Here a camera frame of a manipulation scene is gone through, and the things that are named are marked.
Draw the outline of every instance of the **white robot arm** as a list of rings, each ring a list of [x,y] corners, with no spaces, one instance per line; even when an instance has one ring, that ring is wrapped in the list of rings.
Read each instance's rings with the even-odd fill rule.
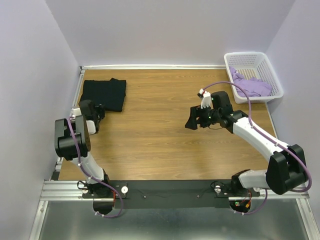
[[[89,135],[99,131],[100,121],[105,117],[105,110],[102,105],[95,106],[91,100],[79,102],[79,107],[71,109],[72,128],[75,131],[78,145],[80,147],[80,162],[83,170],[99,181],[104,181],[108,176],[105,171],[96,163],[91,155],[91,144]],[[71,161],[79,166],[79,159],[75,148],[75,143],[70,135],[70,128],[66,119],[55,121],[54,128],[55,151],[59,157]],[[86,183],[91,186],[97,182],[85,175]]]
[[[251,125],[247,114],[240,110],[233,110],[229,96],[225,91],[210,95],[213,109],[208,106],[208,92],[204,93],[206,96],[203,96],[201,92],[198,96],[205,102],[190,108],[190,117],[185,127],[196,130],[198,125],[206,128],[211,124],[220,124],[230,133],[246,140],[268,161],[268,169],[266,170],[247,169],[232,176],[231,185],[235,192],[240,192],[243,189],[262,188],[271,189],[276,194],[282,195],[308,180],[304,168],[285,151],[289,150],[294,153],[306,165],[304,151],[300,146],[297,144],[289,146],[264,131],[253,121],[251,121]]]

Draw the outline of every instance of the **white wall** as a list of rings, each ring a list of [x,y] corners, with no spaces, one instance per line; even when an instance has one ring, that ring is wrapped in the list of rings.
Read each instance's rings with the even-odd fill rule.
[[[313,176],[310,204],[320,226],[320,1],[296,1],[266,54],[284,88],[269,104],[280,139],[303,147]]]
[[[26,240],[79,65],[44,0],[0,5],[0,239]]]
[[[265,52],[294,0],[46,0],[81,66],[224,64]]]

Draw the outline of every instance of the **purple cloth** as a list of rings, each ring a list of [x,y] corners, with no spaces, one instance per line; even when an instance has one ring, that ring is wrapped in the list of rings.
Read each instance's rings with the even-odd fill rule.
[[[249,97],[267,97],[271,94],[272,87],[256,77],[252,77],[249,80],[246,80],[245,77],[237,72],[234,67],[230,67],[230,72],[232,75],[233,82],[239,87],[241,87]],[[240,97],[245,97],[245,94],[236,87],[236,92]]]

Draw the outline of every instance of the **metal floor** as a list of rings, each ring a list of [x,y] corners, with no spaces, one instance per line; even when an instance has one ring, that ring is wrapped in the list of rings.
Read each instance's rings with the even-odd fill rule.
[[[261,204],[253,201],[253,208]],[[95,216],[90,201],[49,202],[41,240],[307,240],[295,199],[270,199],[256,214],[223,208],[129,209]]]

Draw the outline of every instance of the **black wire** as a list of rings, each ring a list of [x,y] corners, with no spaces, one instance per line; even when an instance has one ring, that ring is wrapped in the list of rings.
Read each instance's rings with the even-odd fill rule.
[[[142,197],[144,197],[144,196],[156,196],[156,197],[160,197],[160,198],[164,198],[164,199],[165,199],[165,198],[168,198],[168,197],[171,196],[170,193],[161,194],[161,193],[156,193],[156,192],[143,192],[143,191],[141,191],[141,190],[139,190],[139,189],[134,189],[134,191],[139,192]]]
[[[210,184],[210,187],[211,187],[212,189],[215,189],[216,186],[212,186],[212,184],[215,184],[215,183],[219,183],[219,185],[221,186],[221,187],[220,187],[221,190],[222,190],[222,189],[225,189],[225,186],[226,186],[226,185],[225,185],[224,183],[220,182],[220,181],[213,181],[213,182]]]
[[[221,119],[221,116],[220,116],[220,113],[219,113],[219,111],[221,110],[222,108],[221,107],[219,107],[218,109],[217,109],[217,114],[218,114],[218,119]],[[208,126],[208,128],[209,129],[211,129],[211,130],[219,130],[219,129],[223,129],[223,127],[219,127],[219,128],[211,128],[210,126]]]
[[[219,127],[219,128],[211,128],[210,126],[208,126],[209,129],[211,130],[219,130],[219,129],[223,129],[223,127]]]
[[[206,188],[206,189],[202,190],[202,192],[200,192],[200,194],[199,194],[199,198],[201,198],[204,194],[211,192],[211,191],[212,191],[211,188]]]
[[[78,182],[76,183],[76,186],[77,186],[77,188],[78,188],[79,190],[88,190],[88,188],[87,188],[88,184],[87,184],[86,182],[78,181]]]

